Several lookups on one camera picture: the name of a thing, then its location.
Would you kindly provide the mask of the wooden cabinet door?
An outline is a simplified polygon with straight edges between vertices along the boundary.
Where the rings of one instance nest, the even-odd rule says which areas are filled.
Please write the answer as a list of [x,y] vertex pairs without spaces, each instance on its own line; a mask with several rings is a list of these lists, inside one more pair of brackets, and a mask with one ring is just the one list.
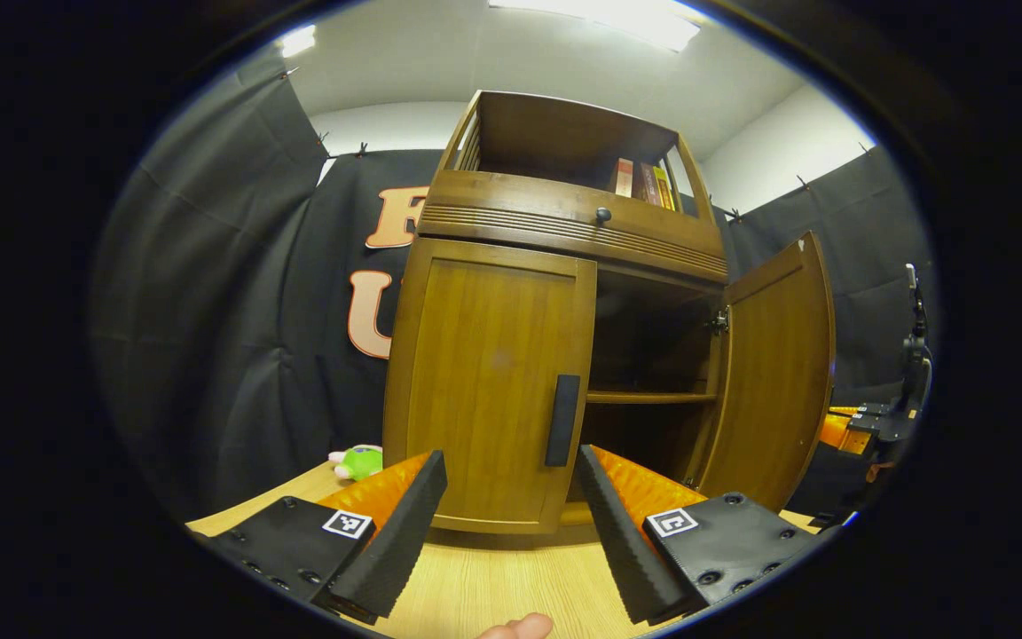
[[[400,287],[382,414],[386,464],[442,450],[433,524],[555,533],[567,502],[594,339],[593,260],[420,238]],[[557,375],[580,376],[568,464],[544,465]]]
[[735,280],[723,304],[717,421],[697,488],[779,512],[810,468],[834,389],[834,296],[818,236]]

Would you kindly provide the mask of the black backdrop cloth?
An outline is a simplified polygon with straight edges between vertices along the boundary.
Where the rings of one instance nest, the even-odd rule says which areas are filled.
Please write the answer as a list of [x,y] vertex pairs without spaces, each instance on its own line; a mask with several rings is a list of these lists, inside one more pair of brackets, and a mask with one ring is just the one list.
[[[88,337],[117,432],[175,517],[355,444],[384,448],[415,222],[470,100],[430,151],[329,159],[292,70],[265,51],[195,94],[131,171],[98,250]],[[838,224],[774,229],[760,211],[738,225],[711,208],[733,276],[818,236],[836,322],[829,407],[896,396],[908,287],[845,295],[841,268],[860,259]]]

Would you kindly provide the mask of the wooden cabinet shelf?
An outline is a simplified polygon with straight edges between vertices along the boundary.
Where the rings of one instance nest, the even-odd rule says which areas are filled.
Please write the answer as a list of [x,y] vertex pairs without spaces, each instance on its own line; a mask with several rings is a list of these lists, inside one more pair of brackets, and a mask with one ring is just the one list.
[[697,392],[654,392],[641,390],[589,390],[587,404],[599,405],[692,405],[710,404],[715,395]]

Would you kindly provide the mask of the black door handle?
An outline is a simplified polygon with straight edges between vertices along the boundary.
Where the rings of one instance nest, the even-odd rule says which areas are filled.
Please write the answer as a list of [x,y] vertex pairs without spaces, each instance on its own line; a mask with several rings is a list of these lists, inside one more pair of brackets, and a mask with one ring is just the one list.
[[579,375],[557,375],[544,458],[547,468],[564,468],[568,464],[578,417],[579,392]]

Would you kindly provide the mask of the green plush toy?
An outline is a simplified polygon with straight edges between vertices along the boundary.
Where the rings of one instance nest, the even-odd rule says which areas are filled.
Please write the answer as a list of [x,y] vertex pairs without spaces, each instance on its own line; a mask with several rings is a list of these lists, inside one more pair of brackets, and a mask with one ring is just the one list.
[[327,460],[333,463],[334,473],[341,481],[364,481],[384,469],[384,452],[377,445],[350,446],[340,452],[331,452]]

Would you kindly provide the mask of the wooden cabinet drawer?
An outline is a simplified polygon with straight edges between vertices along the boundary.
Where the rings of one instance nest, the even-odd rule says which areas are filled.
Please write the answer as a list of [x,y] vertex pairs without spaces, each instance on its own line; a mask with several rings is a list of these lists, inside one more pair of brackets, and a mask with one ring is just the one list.
[[[597,207],[609,208],[611,221],[596,224]],[[721,232],[710,216],[694,218],[552,179],[438,171],[415,231],[575,252],[679,278],[727,283]]]

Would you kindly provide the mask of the small ceiling light panel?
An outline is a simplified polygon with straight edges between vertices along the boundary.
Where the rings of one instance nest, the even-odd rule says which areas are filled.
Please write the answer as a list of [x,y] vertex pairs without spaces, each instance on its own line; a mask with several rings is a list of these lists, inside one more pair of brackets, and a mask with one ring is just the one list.
[[316,29],[315,24],[307,24],[283,34],[276,42],[281,56],[292,58],[315,47]]

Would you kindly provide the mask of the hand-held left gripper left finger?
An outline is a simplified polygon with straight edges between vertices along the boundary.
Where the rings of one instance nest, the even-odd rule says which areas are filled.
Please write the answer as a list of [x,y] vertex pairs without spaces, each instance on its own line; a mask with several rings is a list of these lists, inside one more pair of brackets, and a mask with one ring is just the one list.
[[280,496],[223,532],[193,537],[256,581],[372,626],[392,614],[449,485],[442,450],[319,501]]

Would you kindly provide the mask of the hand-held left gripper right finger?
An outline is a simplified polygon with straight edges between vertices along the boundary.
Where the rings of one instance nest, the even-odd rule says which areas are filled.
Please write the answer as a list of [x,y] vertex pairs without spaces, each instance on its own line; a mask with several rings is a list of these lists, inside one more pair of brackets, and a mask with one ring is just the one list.
[[635,623],[741,599],[818,547],[815,534],[745,493],[705,497],[600,446],[579,447],[576,472]]

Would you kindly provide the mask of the large ceiling light panel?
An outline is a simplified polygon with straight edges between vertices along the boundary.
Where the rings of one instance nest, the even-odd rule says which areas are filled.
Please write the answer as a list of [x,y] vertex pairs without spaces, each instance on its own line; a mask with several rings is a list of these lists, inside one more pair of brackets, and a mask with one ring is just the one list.
[[491,8],[555,13],[608,26],[635,39],[681,52],[709,21],[678,0],[487,0]]

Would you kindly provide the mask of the wooden double-door shoe cabinet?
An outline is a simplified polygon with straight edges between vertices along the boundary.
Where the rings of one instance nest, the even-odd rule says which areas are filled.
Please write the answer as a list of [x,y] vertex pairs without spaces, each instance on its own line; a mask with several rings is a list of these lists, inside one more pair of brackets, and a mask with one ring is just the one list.
[[464,533],[583,522],[587,444],[778,512],[810,466],[835,353],[818,238],[731,275],[676,130],[478,91],[415,222],[385,460],[439,450],[433,523]]

